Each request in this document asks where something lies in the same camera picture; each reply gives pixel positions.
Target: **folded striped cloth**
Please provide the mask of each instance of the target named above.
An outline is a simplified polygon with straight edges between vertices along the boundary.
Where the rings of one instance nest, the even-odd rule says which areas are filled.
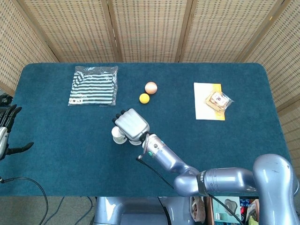
[[[75,67],[68,105],[115,105],[118,67]]]

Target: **white paper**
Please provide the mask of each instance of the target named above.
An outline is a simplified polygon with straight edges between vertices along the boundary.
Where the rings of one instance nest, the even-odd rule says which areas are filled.
[[[223,112],[216,112],[206,104],[206,98],[220,84],[194,83],[196,120],[225,120]]]

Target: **box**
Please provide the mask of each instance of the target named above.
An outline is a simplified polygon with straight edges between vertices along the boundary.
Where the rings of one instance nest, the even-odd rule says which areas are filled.
[[[218,200],[230,208],[235,215],[241,219],[240,215],[240,198],[231,196],[216,196]],[[239,223],[237,219],[223,207],[220,203],[213,199],[213,216],[215,222]]]

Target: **orange ball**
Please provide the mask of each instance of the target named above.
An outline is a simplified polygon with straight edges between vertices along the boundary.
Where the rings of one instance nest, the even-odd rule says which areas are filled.
[[[157,90],[158,90],[158,86],[154,82],[148,82],[145,86],[145,91],[150,95],[155,94]]]

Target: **woven wall panel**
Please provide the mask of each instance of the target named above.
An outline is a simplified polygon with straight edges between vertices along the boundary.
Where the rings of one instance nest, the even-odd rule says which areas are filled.
[[[300,1],[292,0],[247,61],[263,64],[280,106],[300,94]]]
[[[198,1],[180,60],[235,61],[275,3],[275,0]]]
[[[11,0],[0,0],[0,82],[13,95],[23,67],[54,62]]]
[[[111,62],[101,1],[23,0],[61,62]]]
[[[300,107],[280,116],[280,122],[290,150],[293,167],[300,176]]]
[[[113,0],[123,60],[174,62],[187,0]]]

